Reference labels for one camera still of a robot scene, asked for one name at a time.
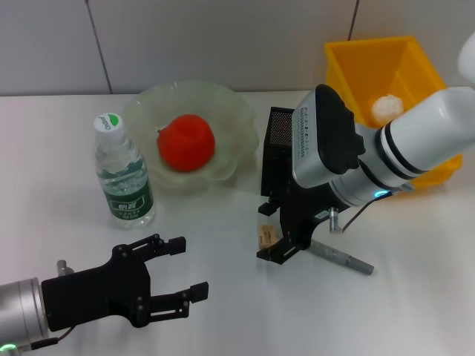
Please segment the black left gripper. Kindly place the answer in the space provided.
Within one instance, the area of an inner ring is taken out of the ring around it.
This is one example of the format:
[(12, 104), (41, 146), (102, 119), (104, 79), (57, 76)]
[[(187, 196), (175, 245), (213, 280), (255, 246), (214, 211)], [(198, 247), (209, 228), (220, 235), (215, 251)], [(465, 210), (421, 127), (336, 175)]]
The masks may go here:
[(48, 328), (56, 332), (109, 316), (124, 317), (135, 328), (187, 318), (192, 303), (208, 299), (209, 283), (151, 298), (151, 278), (145, 266), (155, 257), (185, 251), (185, 237), (165, 241), (152, 234), (114, 247), (110, 260), (102, 266), (42, 281)]

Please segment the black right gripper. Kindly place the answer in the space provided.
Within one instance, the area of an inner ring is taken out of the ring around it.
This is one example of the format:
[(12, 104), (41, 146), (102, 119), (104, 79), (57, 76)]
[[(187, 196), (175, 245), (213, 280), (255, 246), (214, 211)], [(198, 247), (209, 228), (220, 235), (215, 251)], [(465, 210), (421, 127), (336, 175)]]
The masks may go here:
[(274, 245), (259, 250), (256, 257), (268, 262), (284, 264), (299, 251), (308, 249), (315, 228), (328, 217), (316, 218), (320, 213), (336, 208), (345, 211), (350, 207), (324, 183), (313, 188), (301, 187), (293, 178), (272, 184), (268, 200), (258, 211), (271, 216), (280, 209), (283, 238)]

